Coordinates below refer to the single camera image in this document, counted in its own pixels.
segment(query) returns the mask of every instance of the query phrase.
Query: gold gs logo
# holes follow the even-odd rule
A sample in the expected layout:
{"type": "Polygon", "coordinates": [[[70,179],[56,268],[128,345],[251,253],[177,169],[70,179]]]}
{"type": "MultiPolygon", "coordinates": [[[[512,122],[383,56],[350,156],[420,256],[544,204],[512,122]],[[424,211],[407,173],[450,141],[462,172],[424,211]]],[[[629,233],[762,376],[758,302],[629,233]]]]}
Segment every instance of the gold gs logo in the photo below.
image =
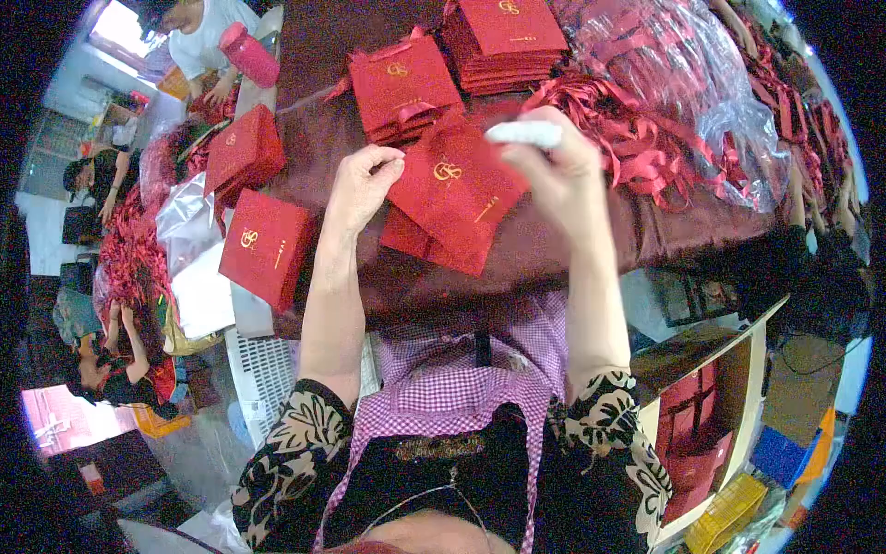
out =
{"type": "Polygon", "coordinates": [[[406,66],[401,64],[399,61],[393,62],[388,66],[387,72],[389,75],[393,75],[394,77],[405,77],[409,74],[409,71],[406,70],[406,66]]]}
{"type": "Polygon", "coordinates": [[[448,163],[445,160],[434,166],[434,178],[438,181],[448,181],[449,179],[457,179],[462,176],[462,169],[454,163],[448,163]]]}
{"type": "Polygon", "coordinates": [[[240,237],[240,245],[243,248],[249,248],[250,250],[255,250],[255,241],[259,239],[259,232],[257,230],[243,230],[243,236],[240,237]]]}
{"type": "Polygon", "coordinates": [[[501,0],[499,2],[499,8],[503,12],[509,13],[511,15],[518,15],[520,13],[520,10],[517,8],[517,5],[514,4],[514,0],[501,0]]]}

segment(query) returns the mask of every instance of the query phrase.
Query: table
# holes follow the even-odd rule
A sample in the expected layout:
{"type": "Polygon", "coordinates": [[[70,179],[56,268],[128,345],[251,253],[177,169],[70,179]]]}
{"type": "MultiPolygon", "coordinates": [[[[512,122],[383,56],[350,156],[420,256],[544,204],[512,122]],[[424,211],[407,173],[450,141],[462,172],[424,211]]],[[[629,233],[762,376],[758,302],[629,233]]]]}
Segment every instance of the table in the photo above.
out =
{"type": "MultiPolygon", "coordinates": [[[[392,0],[371,6],[342,0],[287,4],[276,118],[287,167],[271,184],[270,194],[322,216],[338,163],[363,147],[366,139],[353,95],[325,103],[317,92],[344,74],[349,51],[373,51],[394,43],[415,24],[438,25],[443,4],[442,0],[392,0]]],[[[520,95],[473,98],[466,106],[472,112],[494,111],[496,103],[520,99],[520,95]]],[[[665,213],[650,197],[610,190],[619,270],[673,261],[756,237],[776,222],[774,215],[733,207],[701,189],[693,192],[692,201],[693,206],[682,213],[665,213]]],[[[530,195],[501,223],[479,278],[381,247],[386,212],[387,206],[382,207],[357,246],[361,297],[370,328],[441,310],[481,309],[528,290],[566,283],[568,250],[541,219],[530,195]]],[[[275,332],[283,338],[300,335],[311,270],[310,263],[305,265],[295,304],[275,315],[275,332]]]]}

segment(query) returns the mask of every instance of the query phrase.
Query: yellow plastic crate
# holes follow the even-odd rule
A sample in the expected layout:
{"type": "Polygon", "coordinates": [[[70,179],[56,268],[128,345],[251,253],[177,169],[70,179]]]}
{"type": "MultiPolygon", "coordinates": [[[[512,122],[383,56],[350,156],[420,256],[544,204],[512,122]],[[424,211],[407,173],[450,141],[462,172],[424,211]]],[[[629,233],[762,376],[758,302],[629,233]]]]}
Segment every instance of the yellow plastic crate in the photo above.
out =
{"type": "Polygon", "coordinates": [[[190,425],[190,417],[188,416],[178,415],[166,421],[144,404],[134,404],[132,410],[134,412],[133,415],[136,417],[138,428],[142,433],[153,439],[159,439],[190,425]]]}
{"type": "Polygon", "coordinates": [[[711,505],[686,532],[692,554],[712,554],[744,529],[766,497],[766,485],[739,473],[714,496],[711,505]]]}

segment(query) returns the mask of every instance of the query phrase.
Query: white shirt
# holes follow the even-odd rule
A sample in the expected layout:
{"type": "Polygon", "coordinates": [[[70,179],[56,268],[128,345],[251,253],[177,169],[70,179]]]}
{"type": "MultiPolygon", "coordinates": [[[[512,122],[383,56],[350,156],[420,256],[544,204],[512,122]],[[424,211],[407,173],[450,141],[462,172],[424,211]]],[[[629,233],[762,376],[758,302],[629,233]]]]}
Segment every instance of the white shirt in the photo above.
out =
{"type": "Polygon", "coordinates": [[[210,69],[226,69],[228,57],[219,50],[219,39],[231,23],[246,25],[249,34],[259,26],[259,16],[241,0],[203,0],[203,20],[189,35],[175,30],[169,34],[169,55],[190,81],[210,69]]]}

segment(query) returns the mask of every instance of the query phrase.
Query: red paper bag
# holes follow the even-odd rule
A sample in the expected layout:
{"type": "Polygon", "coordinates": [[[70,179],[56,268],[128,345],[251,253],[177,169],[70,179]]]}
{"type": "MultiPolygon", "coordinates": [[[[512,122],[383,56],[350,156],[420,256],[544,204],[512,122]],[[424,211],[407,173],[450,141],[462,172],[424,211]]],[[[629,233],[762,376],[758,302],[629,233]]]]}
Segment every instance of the red paper bag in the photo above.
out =
{"type": "Polygon", "coordinates": [[[219,273],[283,312],[292,304],[312,229],[305,208],[244,190],[225,238],[219,273]]]}
{"type": "Polygon", "coordinates": [[[483,273],[486,257],[492,247],[494,233],[477,237],[460,252],[449,252],[431,238],[418,223],[412,221],[396,206],[391,206],[385,219],[381,244],[405,254],[430,261],[474,277],[483,273]]]}
{"type": "Polygon", "coordinates": [[[410,120],[452,106],[463,111],[446,62],[430,36],[413,37],[372,54],[352,54],[348,72],[363,129],[408,129],[410,120]]]}
{"type": "Polygon", "coordinates": [[[458,5],[484,56],[568,48],[544,0],[459,0],[458,5]]]}
{"type": "Polygon", "coordinates": [[[233,207],[241,189],[261,186],[285,165],[274,114],[259,104],[210,143],[203,194],[214,192],[217,205],[233,207]]]}
{"type": "Polygon", "coordinates": [[[464,252],[494,235],[529,190],[499,152],[463,116],[447,113],[409,149],[387,198],[448,252],[464,252]]]}

